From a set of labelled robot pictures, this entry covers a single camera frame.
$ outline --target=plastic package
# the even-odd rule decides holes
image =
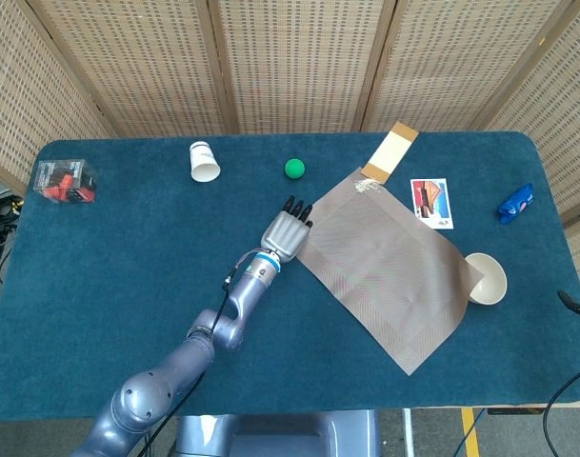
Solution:
[[[526,184],[499,205],[497,210],[499,222],[509,224],[531,203],[533,203],[533,184]]]
[[[33,189],[60,203],[90,203],[95,199],[95,180],[84,159],[41,161]]]

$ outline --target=paper cup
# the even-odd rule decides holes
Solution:
[[[208,183],[220,174],[220,166],[217,165],[210,145],[205,141],[197,141],[190,145],[190,175],[194,181]]]

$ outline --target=floor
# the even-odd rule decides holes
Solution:
[[[463,438],[461,411],[456,408],[415,409],[412,411],[412,426],[414,455],[417,457],[451,457]],[[85,419],[0,423],[0,456],[69,455],[82,442],[89,427],[90,420]],[[154,455],[167,457],[175,429],[175,421],[170,421],[154,444]],[[407,455],[401,410],[380,411],[380,433],[384,457]],[[551,455],[542,432],[541,416],[485,414],[476,427],[476,436],[479,455],[483,457]],[[550,436],[560,456],[580,456],[580,408],[553,410]]]

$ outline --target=blue table surface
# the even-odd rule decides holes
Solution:
[[[93,204],[30,190],[0,300],[0,419],[90,417],[133,373],[217,308],[229,267],[290,194],[316,201],[380,144],[381,133],[57,141],[39,159],[85,158]],[[221,165],[190,179],[189,145]],[[304,160],[300,180],[283,174]],[[299,261],[253,313],[241,349],[217,352],[182,412],[274,413],[547,402],[580,370],[580,283],[535,145],[517,132],[421,133],[387,182],[411,208],[410,179],[448,180],[464,254],[504,267],[506,298],[470,304],[459,328],[407,376]],[[534,203],[507,226],[499,203],[523,184]],[[561,401],[580,400],[580,382]]]

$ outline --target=green ball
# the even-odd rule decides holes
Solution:
[[[305,164],[300,159],[289,159],[286,162],[286,174],[291,179],[298,179],[305,174]]]

